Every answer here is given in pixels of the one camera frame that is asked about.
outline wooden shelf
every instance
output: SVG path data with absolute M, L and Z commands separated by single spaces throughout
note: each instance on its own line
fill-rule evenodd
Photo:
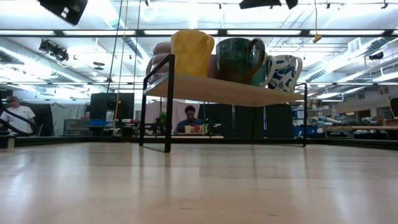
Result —
M 149 85 L 144 94 L 167 97 L 168 77 L 165 75 L 154 84 Z M 214 78 L 176 75 L 174 98 L 238 106 L 267 106 L 302 100 L 304 96 Z

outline yellow mug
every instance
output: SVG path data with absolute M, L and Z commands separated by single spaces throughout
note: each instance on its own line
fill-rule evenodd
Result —
M 175 73 L 207 77 L 214 38 L 199 30 L 180 30 L 172 35 Z

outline shelf leg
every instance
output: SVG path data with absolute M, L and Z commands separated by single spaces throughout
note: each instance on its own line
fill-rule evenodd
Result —
M 147 88 L 147 80 L 144 79 L 144 86 L 143 89 L 146 90 Z M 142 95 L 142 106 L 141 106 L 141 122 L 139 125 L 139 145 L 144 145 L 144 135 L 145 135 L 145 112 L 147 108 L 147 96 Z
M 303 130 L 303 147 L 307 145 L 307 116 L 308 116 L 308 89 L 307 84 L 304 83 L 304 130 Z
M 164 143 L 164 152 L 171 151 L 172 142 L 172 118 L 173 118 L 173 99 L 174 99 L 174 66 L 175 55 L 169 56 L 169 84 L 167 86 L 167 110 L 166 110 L 166 136 Z
M 251 142 L 253 142 L 254 139 L 254 125 L 256 123 L 256 107 L 253 107 L 253 118 L 251 120 Z

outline person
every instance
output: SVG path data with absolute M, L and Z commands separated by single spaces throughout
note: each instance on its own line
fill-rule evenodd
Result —
M 8 96 L 7 103 L 9 105 L 8 110 L 11 113 L 14 113 L 23 118 L 26 118 L 33 123 L 35 122 L 34 121 L 35 114 L 33 113 L 33 111 L 27 106 L 21 106 L 21 104 L 19 103 L 18 97 Z M 32 128 L 29 123 L 27 123 L 26 121 L 23 121 L 19 118 L 14 117 L 13 115 L 6 113 L 5 111 L 3 111 L 0 118 L 4 121 L 9 122 L 11 126 L 17 128 L 20 131 L 23 131 L 25 133 L 32 132 Z M 14 131 L 11 131 L 10 129 L 8 131 L 10 132 L 11 135 L 16 134 Z
M 195 119 L 195 111 L 196 111 L 195 108 L 191 105 L 185 108 L 185 114 L 187 116 L 187 119 L 178 122 L 177 128 L 174 132 L 175 134 L 184 133 L 186 126 L 194 127 L 195 125 L 202 124 L 201 120 Z

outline black strap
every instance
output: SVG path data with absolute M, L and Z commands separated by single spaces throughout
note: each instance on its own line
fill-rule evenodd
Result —
M 9 128 L 11 131 L 14 131 L 15 133 L 17 133 L 17 134 L 20 135 L 20 136 L 32 136 L 32 135 L 34 135 L 35 133 L 37 133 L 37 126 L 36 126 L 36 124 L 35 124 L 34 122 L 31 122 L 31 121 L 29 121 L 28 119 L 23 118 L 23 117 L 19 116 L 18 114 L 14 114 L 13 112 L 7 110 L 7 108 L 6 108 L 6 107 L 3 105 L 3 103 L 2 103 L 2 100 L 0 100 L 0 108 L 1 108 L 5 113 L 10 114 L 10 115 L 12 115 L 12 116 L 14 116 L 14 117 L 16 117 L 16 118 L 18 118 L 18 119 L 20 119 L 20 120 L 25 121 L 25 122 L 28 123 L 28 124 L 30 124 L 30 125 L 32 126 L 33 131 L 32 131 L 31 133 L 23 132 L 23 131 L 21 131 L 21 130 L 15 128 L 14 126 L 12 126 L 12 125 L 11 125 L 10 123 L 8 123 L 7 121 L 5 121 L 5 120 L 3 120 L 3 119 L 0 118 L 0 123 L 1 123 L 2 125 L 4 125 L 5 127 Z

